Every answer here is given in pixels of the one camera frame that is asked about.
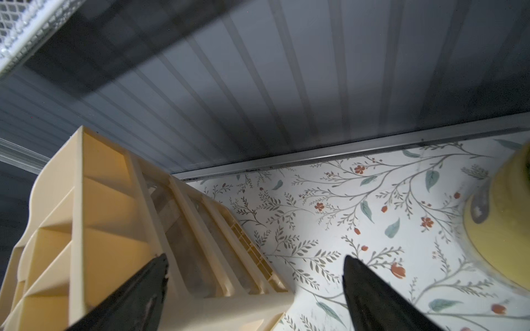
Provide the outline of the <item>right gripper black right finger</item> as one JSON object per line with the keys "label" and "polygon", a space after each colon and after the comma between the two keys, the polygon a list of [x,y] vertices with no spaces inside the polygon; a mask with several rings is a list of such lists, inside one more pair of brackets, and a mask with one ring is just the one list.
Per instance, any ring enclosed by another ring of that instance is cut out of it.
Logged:
{"label": "right gripper black right finger", "polygon": [[355,330],[440,330],[359,259],[344,259],[342,285]]}

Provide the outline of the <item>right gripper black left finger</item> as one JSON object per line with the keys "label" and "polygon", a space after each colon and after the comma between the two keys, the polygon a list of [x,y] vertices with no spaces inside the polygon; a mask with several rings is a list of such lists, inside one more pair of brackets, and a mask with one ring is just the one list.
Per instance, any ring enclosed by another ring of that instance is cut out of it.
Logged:
{"label": "right gripper black left finger", "polygon": [[157,330],[168,289],[165,254],[142,269],[69,330]]}

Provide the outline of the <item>beige drawer organizer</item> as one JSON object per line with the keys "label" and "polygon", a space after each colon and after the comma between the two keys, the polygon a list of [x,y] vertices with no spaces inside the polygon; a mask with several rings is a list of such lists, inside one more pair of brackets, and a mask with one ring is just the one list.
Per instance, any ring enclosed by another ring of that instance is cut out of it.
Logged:
{"label": "beige drawer organizer", "polygon": [[228,208],[79,128],[33,186],[1,288],[1,329],[69,330],[163,254],[157,330],[272,330],[293,304]]}

